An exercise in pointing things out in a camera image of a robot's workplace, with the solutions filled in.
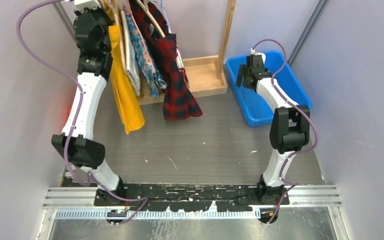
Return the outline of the white garment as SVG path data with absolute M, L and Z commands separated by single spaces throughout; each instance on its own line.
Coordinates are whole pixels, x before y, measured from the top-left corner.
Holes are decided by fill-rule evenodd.
M 120 11 L 121 23 L 123 28 L 124 37 L 124 53 L 126 60 L 126 71 L 129 80 L 132 84 L 136 96 L 141 95 L 141 77 L 140 69 L 136 60 L 136 52 L 133 48 L 133 43 L 130 37 L 129 26 L 127 22 L 127 15 L 124 10 Z

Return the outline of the beige plastic hanger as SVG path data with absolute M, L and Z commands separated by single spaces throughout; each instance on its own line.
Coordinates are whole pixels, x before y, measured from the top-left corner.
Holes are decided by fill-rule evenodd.
M 119 45 L 119 52 L 120 52 L 120 61 L 123 68 L 124 73 L 127 75 L 127 66 L 126 66 L 126 57 L 125 57 L 125 49 L 122 39 L 122 31 L 121 31 L 121 23 L 120 23 L 120 17 L 119 17 L 119 7 L 118 7 L 118 1 L 117 0 L 104 0 L 106 5 L 109 9 L 111 9 L 113 15 L 114 15 L 114 21 L 117 29 L 118 34 L 118 45 Z

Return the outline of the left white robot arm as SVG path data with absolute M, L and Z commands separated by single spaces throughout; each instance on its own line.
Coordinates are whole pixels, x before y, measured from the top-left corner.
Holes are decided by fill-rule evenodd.
M 64 158 L 70 172 L 73 168 L 83 170 L 88 180 L 97 181 L 100 197 L 118 207 L 127 196 L 123 180 L 106 162 L 105 146 L 93 140 L 99 101 L 113 63 L 109 27 L 114 22 L 101 7 L 85 7 L 75 14 L 73 26 L 80 50 L 77 89 L 61 134 L 54 134 L 51 144 Z

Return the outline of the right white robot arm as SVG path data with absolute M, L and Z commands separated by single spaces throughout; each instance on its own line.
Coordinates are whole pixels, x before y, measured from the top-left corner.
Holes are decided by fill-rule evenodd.
M 273 112 L 269 140 L 273 148 L 269 164 L 257 183 L 255 196 L 263 205 L 271 205 L 284 196 L 285 175 L 295 154 L 310 140 L 310 109 L 292 100 L 281 88 L 275 74 L 265 67 L 266 55 L 251 53 L 241 64 L 236 86 L 253 90 Z

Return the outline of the yellow skirt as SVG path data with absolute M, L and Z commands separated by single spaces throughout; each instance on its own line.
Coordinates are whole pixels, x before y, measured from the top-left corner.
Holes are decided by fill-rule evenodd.
M 145 125 L 146 120 L 130 79 L 123 71 L 117 26 L 112 25 L 108 29 L 112 47 L 111 56 L 113 58 L 110 82 L 117 110 L 124 125 L 124 131 L 128 135 L 133 131 L 141 129 Z

